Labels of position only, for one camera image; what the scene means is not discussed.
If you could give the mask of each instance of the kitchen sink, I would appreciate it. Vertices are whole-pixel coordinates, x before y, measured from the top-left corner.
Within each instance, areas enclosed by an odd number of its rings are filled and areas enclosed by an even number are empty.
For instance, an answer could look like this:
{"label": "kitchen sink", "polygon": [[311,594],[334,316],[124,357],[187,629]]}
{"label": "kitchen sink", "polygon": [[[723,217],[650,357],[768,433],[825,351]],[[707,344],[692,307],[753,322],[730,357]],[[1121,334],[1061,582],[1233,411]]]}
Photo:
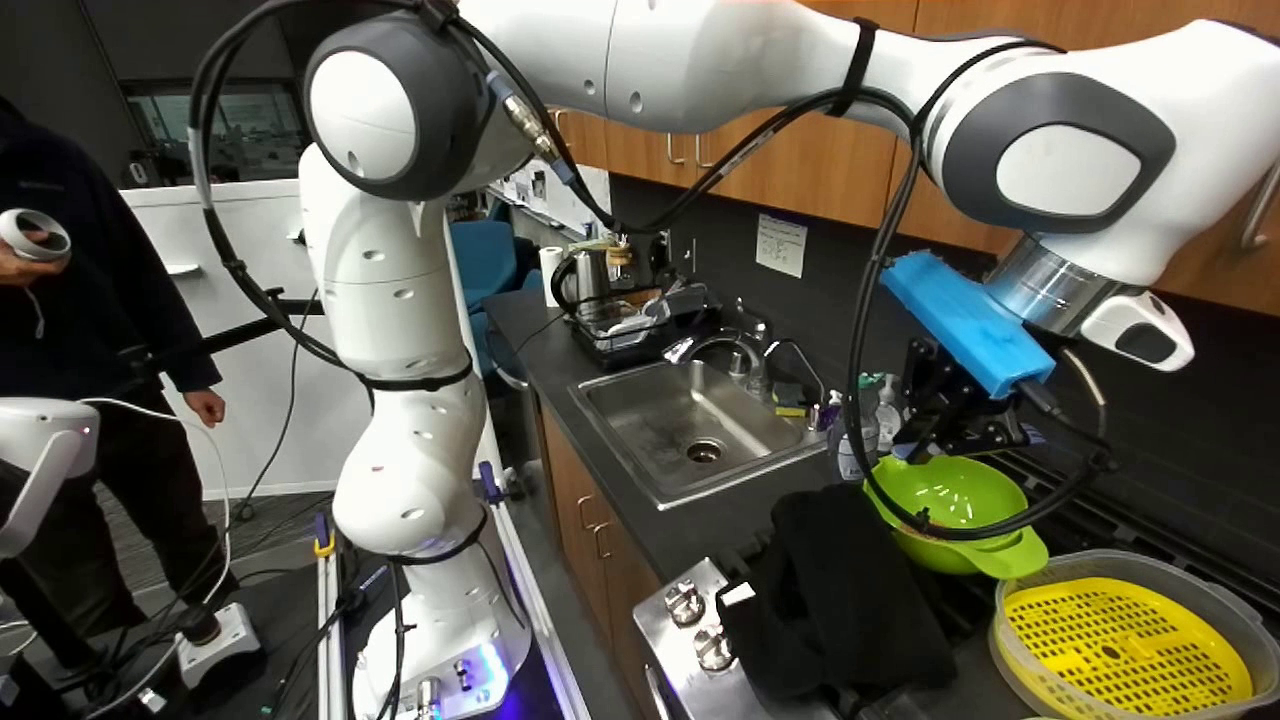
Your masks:
{"label": "kitchen sink", "polygon": [[571,400],[658,512],[825,453],[806,422],[698,359],[594,376]]}

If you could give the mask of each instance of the countertop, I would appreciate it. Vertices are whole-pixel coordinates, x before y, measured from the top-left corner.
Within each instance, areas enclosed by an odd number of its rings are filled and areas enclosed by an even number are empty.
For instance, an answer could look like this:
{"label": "countertop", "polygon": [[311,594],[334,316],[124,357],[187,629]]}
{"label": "countertop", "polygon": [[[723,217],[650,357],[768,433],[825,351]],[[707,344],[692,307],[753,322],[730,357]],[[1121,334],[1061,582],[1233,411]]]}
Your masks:
{"label": "countertop", "polygon": [[[539,409],[553,411],[593,482],[629,525],[633,542],[648,557],[658,582],[679,576],[697,559],[737,559],[748,547],[758,547],[768,531],[768,512],[787,492],[825,487],[832,482],[832,460],[812,458],[730,492],[679,506],[670,512],[654,512],[648,495],[629,482],[629,467],[602,450],[602,437],[588,424],[588,415],[571,400],[571,384],[602,376],[593,363],[564,322],[542,307],[539,292],[506,292],[487,306],[490,330],[505,341],[505,351],[520,363],[517,373],[535,388]],[[995,678],[982,633],[957,647],[960,678],[939,693],[894,693],[873,705],[858,718],[988,718],[988,720],[1025,720],[1028,707]]]}

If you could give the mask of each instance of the black towel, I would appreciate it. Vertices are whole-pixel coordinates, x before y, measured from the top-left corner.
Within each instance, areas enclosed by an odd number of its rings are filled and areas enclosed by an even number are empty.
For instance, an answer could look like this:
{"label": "black towel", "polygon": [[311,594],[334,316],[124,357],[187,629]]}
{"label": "black towel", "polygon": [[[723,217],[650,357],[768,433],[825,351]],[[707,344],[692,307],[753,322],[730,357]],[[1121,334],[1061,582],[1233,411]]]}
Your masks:
{"label": "black towel", "polygon": [[880,696],[957,678],[911,566],[856,485],[783,495],[748,576],[756,601],[719,622],[763,696]]}

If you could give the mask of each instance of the yellow strainer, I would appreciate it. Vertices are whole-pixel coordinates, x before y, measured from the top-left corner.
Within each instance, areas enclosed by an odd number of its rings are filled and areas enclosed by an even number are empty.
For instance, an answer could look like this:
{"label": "yellow strainer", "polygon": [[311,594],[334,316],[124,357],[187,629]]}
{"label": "yellow strainer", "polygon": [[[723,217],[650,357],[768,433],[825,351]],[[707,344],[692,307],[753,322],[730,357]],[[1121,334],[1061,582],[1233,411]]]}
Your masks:
{"label": "yellow strainer", "polygon": [[1110,576],[1017,587],[995,654],[1056,718],[1195,718],[1250,700],[1243,656],[1183,604]]}

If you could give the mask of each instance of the sink drain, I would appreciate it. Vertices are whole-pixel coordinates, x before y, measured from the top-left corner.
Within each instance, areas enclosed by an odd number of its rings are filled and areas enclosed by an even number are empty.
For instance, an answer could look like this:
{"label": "sink drain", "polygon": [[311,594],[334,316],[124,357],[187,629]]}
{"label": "sink drain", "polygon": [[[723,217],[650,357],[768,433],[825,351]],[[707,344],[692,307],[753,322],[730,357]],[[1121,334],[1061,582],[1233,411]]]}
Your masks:
{"label": "sink drain", "polygon": [[688,460],[697,460],[697,466],[717,466],[717,460],[719,460],[719,450],[717,450],[717,443],[688,443]]}

